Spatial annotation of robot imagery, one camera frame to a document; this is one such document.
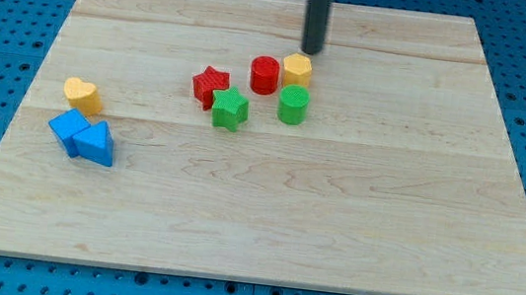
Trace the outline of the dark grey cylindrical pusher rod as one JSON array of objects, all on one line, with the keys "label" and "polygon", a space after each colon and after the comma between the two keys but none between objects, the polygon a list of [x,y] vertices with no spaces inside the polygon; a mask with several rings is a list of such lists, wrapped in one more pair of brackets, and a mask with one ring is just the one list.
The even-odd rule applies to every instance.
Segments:
[{"label": "dark grey cylindrical pusher rod", "polygon": [[300,45],[304,53],[314,55],[322,51],[332,2],[333,0],[307,0]]}]

